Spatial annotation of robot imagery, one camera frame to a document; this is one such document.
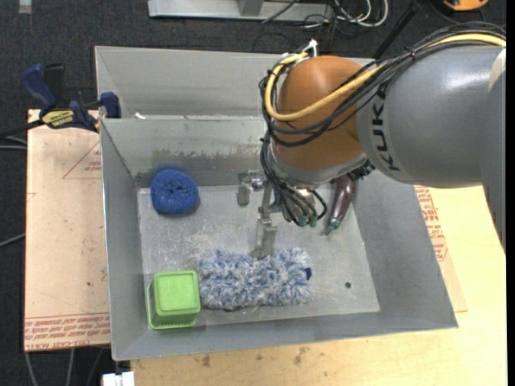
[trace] bin floor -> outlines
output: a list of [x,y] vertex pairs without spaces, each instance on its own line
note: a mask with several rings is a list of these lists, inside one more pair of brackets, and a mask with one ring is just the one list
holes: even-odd
[[[237,204],[237,186],[199,187],[199,192],[200,204],[194,213],[162,216],[152,205],[150,189],[138,190],[146,285],[156,272],[198,271],[200,256],[206,250],[248,253],[256,244],[262,192],[253,192],[246,207]],[[330,187],[320,188],[319,193],[331,202]],[[326,219],[315,228],[288,224],[280,213],[273,214],[272,219],[278,226],[276,250],[300,247],[311,257],[311,303],[260,306],[233,312],[202,309],[197,326],[379,311],[365,244],[352,205],[340,228],[329,236],[323,233]]]

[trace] blue fuzzy cloth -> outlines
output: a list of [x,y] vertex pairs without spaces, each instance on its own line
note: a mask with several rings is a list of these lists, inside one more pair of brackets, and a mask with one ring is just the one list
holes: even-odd
[[287,306],[311,300],[311,259],[300,248],[254,259],[221,250],[200,259],[200,298],[209,309]]

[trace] blue sponge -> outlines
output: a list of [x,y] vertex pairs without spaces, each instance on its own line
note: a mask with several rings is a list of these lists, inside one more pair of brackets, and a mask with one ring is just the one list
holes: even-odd
[[199,188],[182,171],[161,170],[152,179],[150,196],[156,211],[172,215],[193,209],[199,198]]
[[208,250],[200,259],[200,299],[209,309],[287,306],[311,300],[311,259],[300,248],[262,260]]

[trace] gray bin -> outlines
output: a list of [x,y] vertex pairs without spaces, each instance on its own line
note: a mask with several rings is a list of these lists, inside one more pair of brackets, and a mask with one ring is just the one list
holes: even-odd
[[[202,309],[194,327],[155,331],[146,317],[153,273],[194,269],[201,253],[247,253],[261,192],[237,205],[237,174],[260,169],[258,82],[277,55],[97,47],[99,94],[122,119],[101,124],[111,341],[115,360],[207,353],[456,327],[414,188],[374,172],[329,236],[274,217],[276,248],[313,260],[313,302],[235,312]],[[144,120],[134,117],[136,113]],[[156,170],[173,166],[200,189],[184,216],[157,214]],[[331,186],[320,188],[327,199]]]

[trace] yellow cable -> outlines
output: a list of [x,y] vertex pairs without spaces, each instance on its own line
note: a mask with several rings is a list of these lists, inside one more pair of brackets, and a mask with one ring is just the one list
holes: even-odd
[[506,40],[496,37],[494,35],[482,35],[480,33],[469,33],[466,35],[453,35],[451,37],[446,37],[444,39],[439,40],[431,44],[431,46],[435,46],[437,44],[442,43],[450,43],[450,42],[459,42],[464,40],[478,40],[483,43],[493,44],[494,46],[506,47]]
[[358,76],[355,80],[351,81],[350,83],[346,84],[345,86],[342,86],[338,88],[335,92],[332,92],[325,96],[324,98],[320,99],[319,101],[316,101],[312,105],[307,106],[305,109],[299,110],[298,112],[291,113],[291,114],[279,114],[274,110],[274,106],[271,102],[271,94],[272,94],[272,88],[274,87],[274,82],[276,80],[277,72],[279,72],[282,69],[281,65],[278,65],[274,70],[272,75],[270,76],[268,80],[268,84],[266,85],[265,90],[265,107],[266,112],[273,117],[275,120],[279,121],[292,121],[295,119],[299,119],[301,117],[305,117],[309,114],[312,114],[316,110],[324,107],[325,105],[328,105],[335,99],[337,99],[340,96],[343,96],[350,92],[351,90],[354,90],[357,87],[360,87],[367,79],[369,79],[371,76],[373,76],[375,73],[377,73],[382,66],[379,66],[377,68],[374,68],[373,70],[370,70],[368,72],[365,72],[361,76]]
[[[496,46],[506,47],[506,40],[503,40],[499,37],[492,36],[492,35],[482,35],[480,33],[469,33],[465,35],[456,35],[451,37],[446,37],[442,40],[439,40],[438,42],[435,42],[431,44],[431,46],[443,44],[443,43],[450,43],[455,41],[464,41],[464,40],[479,40],[484,43],[493,44]],[[266,90],[265,90],[265,107],[266,112],[275,120],[278,121],[292,121],[299,119],[301,117],[308,116],[309,114],[314,113],[318,109],[323,108],[325,105],[331,103],[335,99],[337,99],[340,96],[343,96],[350,92],[351,90],[354,90],[355,88],[360,87],[367,79],[369,79],[371,76],[373,76],[375,73],[377,73],[381,68],[383,67],[383,64],[378,66],[377,68],[374,68],[372,70],[369,70],[365,73],[363,73],[361,76],[358,76],[355,80],[351,81],[350,83],[346,84],[345,86],[342,86],[338,88],[335,92],[332,92],[325,96],[324,98],[320,99],[319,101],[316,101],[312,105],[307,106],[306,108],[299,110],[298,112],[291,113],[291,114],[279,114],[274,110],[274,106],[272,105],[272,88],[274,87],[274,83],[277,80],[278,74],[284,68],[284,66],[294,63],[296,60],[302,59],[303,57],[306,57],[307,53],[300,53],[299,55],[292,55],[291,57],[287,57],[283,61],[281,61],[272,71],[272,74],[270,75],[270,78],[268,79]]]

